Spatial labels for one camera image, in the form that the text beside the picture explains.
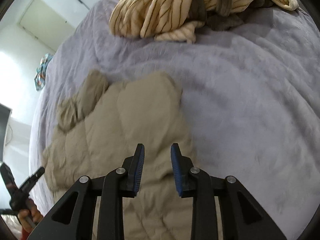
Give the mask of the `person's left hand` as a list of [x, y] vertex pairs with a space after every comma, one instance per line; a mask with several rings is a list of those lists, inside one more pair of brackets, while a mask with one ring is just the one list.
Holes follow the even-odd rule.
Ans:
[[43, 215], [31, 199], [27, 200], [27, 208], [20, 210], [18, 213], [18, 220], [20, 221], [22, 228], [28, 233], [33, 231], [34, 227], [32, 225], [39, 224], [42, 219]]

